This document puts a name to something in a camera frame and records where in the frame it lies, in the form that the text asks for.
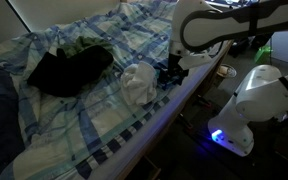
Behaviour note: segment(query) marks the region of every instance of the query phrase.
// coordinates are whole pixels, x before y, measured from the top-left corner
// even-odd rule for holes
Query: white cloth
[[[121,76],[121,90],[128,105],[144,105],[156,97],[156,71],[148,63],[128,66]]]

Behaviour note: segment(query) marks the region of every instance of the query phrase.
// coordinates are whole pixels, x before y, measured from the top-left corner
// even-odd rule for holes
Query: floor
[[[257,66],[254,63],[255,54],[255,50],[248,49],[236,58],[228,55],[223,64],[234,67],[237,71],[236,77],[224,79],[218,87],[213,86],[204,95],[205,99],[223,107],[246,74]],[[288,74],[288,63],[275,59],[271,59],[267,63],[279,68],[283,75]],[[185,119],[194,125],[194,128],[199,126],[199,119],[202,118],[196,118],[198,113],[201,114],[201,106],[194,104],[193,100],[187,103],[182,112]],[[192,129],[185,128],[181,122],[180,120],[176,121],[156,148],[147,155],[157,167],[162,169],[158,179],[234,180],[284,179],[288,177],[288,161],[283,158],[276,159],[274,156],[275,159],[272,159],[262,154],[257,154],[255,159],[241,158],[208,139],[192,138],[190,135]]]

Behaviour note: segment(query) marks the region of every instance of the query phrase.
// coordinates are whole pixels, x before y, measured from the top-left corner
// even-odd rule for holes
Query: bed
[[[210,48],[212,54],[221,47],[214,61],[191,69],[181,86],[157,86],[151,102],[127,105],[120,92],[126,67],[141,61],[167,67],[175,5],[167,0],[120,3],[105,15],[1,43],[0,179],[125,178],[230,46],[224,42]],[[114,57],[110,73],[67,98],[27,84],[46,52],[79,37],[109,42]]]

